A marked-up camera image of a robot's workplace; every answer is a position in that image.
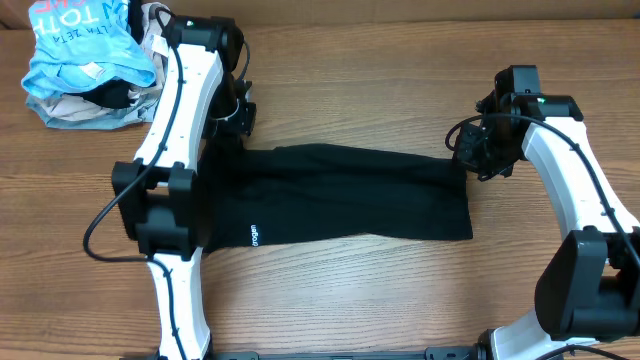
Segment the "black t-shirt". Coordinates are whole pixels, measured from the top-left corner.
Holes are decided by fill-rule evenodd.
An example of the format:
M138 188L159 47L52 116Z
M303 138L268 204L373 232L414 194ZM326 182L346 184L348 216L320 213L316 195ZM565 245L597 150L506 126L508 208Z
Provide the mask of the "black t-shirt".
M207 253L360 234L470 240L466 172L449 159L332 144L206 150Z

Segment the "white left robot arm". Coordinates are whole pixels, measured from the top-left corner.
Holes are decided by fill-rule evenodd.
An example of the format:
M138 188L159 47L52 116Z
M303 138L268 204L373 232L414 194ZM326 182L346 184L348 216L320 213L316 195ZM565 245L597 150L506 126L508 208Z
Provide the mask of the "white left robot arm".
M175 16L163 30L168 69L154 120L130 162L112 171L127 236L150 270L161 323L156 359L210 359L201 261L206 223L204 149L253 130L252 84L234 76L248 45L234 19Z

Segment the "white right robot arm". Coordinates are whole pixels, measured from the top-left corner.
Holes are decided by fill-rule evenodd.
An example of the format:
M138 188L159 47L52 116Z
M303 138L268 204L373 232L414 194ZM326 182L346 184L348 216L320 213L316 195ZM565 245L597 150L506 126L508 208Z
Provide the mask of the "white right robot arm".
M537 281L533 309L485 331L468 358L560 359L638 336L639 221L600 167L575 100L544 94L536 66L512 65L496 74L476 111L445 138L454 162L481 181L530 162L562 243Z

